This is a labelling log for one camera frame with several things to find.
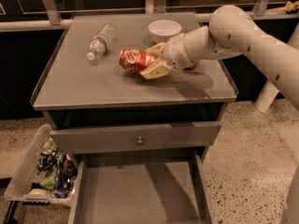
speckled floor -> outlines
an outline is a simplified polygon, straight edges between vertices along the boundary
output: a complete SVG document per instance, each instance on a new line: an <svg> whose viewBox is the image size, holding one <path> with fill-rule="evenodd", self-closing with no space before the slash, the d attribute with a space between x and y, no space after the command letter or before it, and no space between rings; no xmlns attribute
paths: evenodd
<svg viewBox="0 0 299 224"><path fill-rule="evenodd" d="M276 100L266 114L252 102L232 103L204 163L219 224L280 223L299 163L299 112ZM0 178L12 176L44 119L0 120ZM0 189L0 222L8 201ZM64 206L23 206L19 223L66 223Z"/></svg>

open bin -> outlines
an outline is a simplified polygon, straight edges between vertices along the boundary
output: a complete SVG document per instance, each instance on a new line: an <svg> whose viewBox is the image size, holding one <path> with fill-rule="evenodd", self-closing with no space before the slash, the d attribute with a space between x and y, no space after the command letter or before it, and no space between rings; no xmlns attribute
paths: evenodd
<svg viewBox="0 0 299 224"><path fill-rule="evenodd" d="M200 223L190 160L188 149L83 155L68 223Z"/></svg>
<svg viewBox="0 0 299 224"><path fill-rule="evenodd" d="M46 175L45 172L42 172L39 176L36 176L36 163L41 147L50 137L50 131L51 127L49 124L44 124L37 130L27 153L24 155L24 159L20 162L15 175L7 187L5 197L8 200L25 203L53 203L65 205L72 203L76 182L72 194L65 199L55 198L51 195L50 191L46 191L43 194L29 194L32 189L32 184L40 183Z"/></svg>

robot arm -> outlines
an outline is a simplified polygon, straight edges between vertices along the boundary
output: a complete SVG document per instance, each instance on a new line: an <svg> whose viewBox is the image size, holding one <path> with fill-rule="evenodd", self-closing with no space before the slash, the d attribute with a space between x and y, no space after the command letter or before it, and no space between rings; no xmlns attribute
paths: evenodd
<svg viewBox="0 0 299 224"><path fill-rule="evenodd" d="M218 8L210 18L209 28L176 35L148 52L164 62L142 71L140 74L145 78L161 77L170 68L184 69L200 60L244 54L299 109L299 50L266 34L238 7Z"/></svg>

water bottle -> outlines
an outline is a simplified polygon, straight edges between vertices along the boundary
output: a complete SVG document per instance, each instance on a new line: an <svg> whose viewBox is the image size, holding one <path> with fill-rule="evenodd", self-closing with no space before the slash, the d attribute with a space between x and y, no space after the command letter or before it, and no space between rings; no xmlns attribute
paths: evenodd
<svg viewBox="0 0 299 224"><path fill-rule="evenodd" d="M116 27L111 23L106 23L93 37L88 47L87 59L95 61L101 58L109 49L115 35Z"/></svg>

drawer handle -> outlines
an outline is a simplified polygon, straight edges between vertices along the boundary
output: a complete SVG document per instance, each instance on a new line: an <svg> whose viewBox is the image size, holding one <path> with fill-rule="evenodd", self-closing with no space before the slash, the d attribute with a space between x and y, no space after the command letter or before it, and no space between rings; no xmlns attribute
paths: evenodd
<svg viewBox="0 0 299 224"><path fill-rule="evenodd" d="M136 144L137 144L138 146L143 146L144 141L142 140L142 137L141 137L141 136L138 136L138 137L137 137Z"/></svg>

